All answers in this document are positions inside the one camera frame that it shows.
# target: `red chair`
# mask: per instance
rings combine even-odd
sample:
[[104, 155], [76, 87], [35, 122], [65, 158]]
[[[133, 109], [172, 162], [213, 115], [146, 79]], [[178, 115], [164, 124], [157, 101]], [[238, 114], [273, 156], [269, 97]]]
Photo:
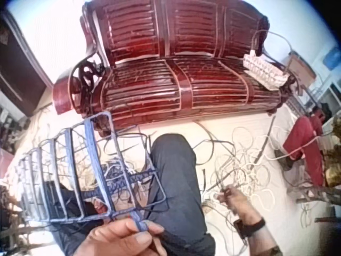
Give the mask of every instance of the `red chair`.
[[[291, 78], [280, 91], [268, 91], [244, 72], [252, 36], [270, 26], [246, 2], [94, 0], [83, 6], [80, 21], [87, 57], [56, 82], [58, 114], [108, 110], [121, 129], [221, 113], [273, 113], [291, 95]], [[256, 36], [257, 55], [266, 34]]]

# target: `blue wire frame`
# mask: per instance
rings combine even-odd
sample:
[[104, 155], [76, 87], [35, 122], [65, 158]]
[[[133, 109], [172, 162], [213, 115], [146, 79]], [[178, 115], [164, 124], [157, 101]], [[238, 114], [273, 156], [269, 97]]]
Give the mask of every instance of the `blue wire frame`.
[[[94, 121], [96, 120], [96, 118], [107, 118], [108, 125], [111, 130], [111, 135], [105, 137], [104, 139], [111, 139], [114, 142], [118, 162], [120, 164], [120, 174], [114, 179], [111, 179], [109, 184], [104, 176], [100, 163], [100, 158], [98, 156], [97, 143], [99, 142], [99, 140], [96, 141], [94, 135]], [[75, 149], [72, 143], [73, 131], [75, 128], [81, 125], [83, 125], [85, 129], [85, 137], [81, 135], [80, 136], [85, 139], [86, 150], [91, 161], [91, 169], [98, 184], [97, 188], [90, 191], [81, 191], [80, 189], [77, 166], [75, 163]], [[61, 175], [58, 173], [58, 159], [56, 156], [56, 142], [58, 137], [60, 136], [64, 136], [65, 138], [65, 145], [63, 146], [66, 150], [68, 172], [71, 179], [70, 182], [74, 189], [73, 192], [76, 197], [77, 205], [80, 211], [80, 216], [78, 217], [69, 216], [70, 213], [67, 209], [68, 202], [66, 202], [63, 198], [60, 184]], [[99, 220], [104, 218], [113, 218], [121, 214], [131, 213], [134, 220], [136, 222], [140, 222], [142, 221], [142, 217], [138, 212], [139, 210], [144, 210], [146, 208], [150, 209], [152, 206], [164, 202], [166, 200], [166, 194], [157, 175], [157, 170], [155, 169], [150, 159], [150, 155], [147, 152], [147, 149], [145, 148], [145, 155], [149, 168], [147, 168], [145, 171], [131, 174], [127, 170], [127, 166], [119, 149], [119, 144], [117, 140], [118, 137], [119, 136], [117, 135], [113, 126], [111, 114], [108, 111], [105, 111], [91, 116], [83, 120], [81, 123], [72, 126], [71, 128], [62, 130], [54, 138], [42, 141], [37, 148], [33, 148], [32, 150], [24, 154], [22, 159], [19, 160], [16, 166], [16, 170], [23, 191], [21, 204], [25, 212], [25, 219], [27, 221], [34, 220], [39, 222], [73, 223]], [[49, 150], [42, 150], [43, 147], [48, 147]], [[44, 179], [42, 164], [43, 158], [44, 160], [46, 160], [46, 157], [48, 158], [48, 164], [52, 170], [52, 172], [49, 173], [48, 176], [52, 176], [52, 178], [49, 178], [48, 180]], [[146, 205], [145, 207], [142, 207], [136, 199], [135, 193], [133, 192], [132, 184], [137, 183], [138, 181], [142, 181], [145, 178], [152, 178], [156, 181], [163, 195], [163, 198], [157, 202], [153, 202]], [[48, 185], [46, 182], [52, 182], [54, 184], [59, 202], [58, 206], [48, 203], [48, 200], [50, 200], [50, 198], [47, 195]], [[129, 192], [133, 206], [124, 210], [116, 211], [111, 196], [122, 188], [126, 188]], [[85, 212], [84, 200], [92, 197], [99, 197], [104, 200], [106, 206], [108, 207], [106, 213], [87, 215], [87, 213]], [[54, 210], [52, 209], [53, 207], [61, 207], [63, 216], [61, 216], [60, 218], [52, 218], [51, 216], [53, 215], [52, 212]]]

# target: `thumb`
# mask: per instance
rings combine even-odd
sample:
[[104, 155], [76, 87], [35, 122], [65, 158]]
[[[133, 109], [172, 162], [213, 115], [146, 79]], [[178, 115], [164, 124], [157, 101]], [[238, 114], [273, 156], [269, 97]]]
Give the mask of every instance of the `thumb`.
[[115, 255], [138, 255], [151, 244], [153, 238], [148, 232], [140, 232], [117, 240], [111, 247], [115, 248]]

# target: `wristwatch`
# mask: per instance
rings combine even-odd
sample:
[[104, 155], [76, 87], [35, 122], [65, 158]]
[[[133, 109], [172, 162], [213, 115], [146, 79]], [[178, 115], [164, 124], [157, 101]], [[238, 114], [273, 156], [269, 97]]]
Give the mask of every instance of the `wristwatch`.
[[245, 240], [246, 237], [252, 236], [254, 232], [257, 232], [261, 228], [265, 226], [265, 220], [262, 218], [259, 222], [253, 225], [244, 225], [243, 222], [239, 219], [233, 223], [236, 228], [240, 238]]

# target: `hand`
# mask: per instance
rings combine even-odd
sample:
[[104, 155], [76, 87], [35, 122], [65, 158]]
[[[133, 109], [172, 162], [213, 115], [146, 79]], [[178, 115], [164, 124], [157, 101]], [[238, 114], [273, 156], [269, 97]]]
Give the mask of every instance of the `hand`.
[[151, 221], [145, 221], [148, 232], [139, 232], [134, 220], [122, 219], [94, 228], [81, 243], [74, 256], [164, 256], [166, 250], [154, 235], [165, 229]]
[[217, 199], [221, 203], [226, 203], [233, 214], [238, 214], [245, 225], [256, 224], [262, 219], [262, 216], [251, 205], [247, 197], [232, 185], [223, 188]]

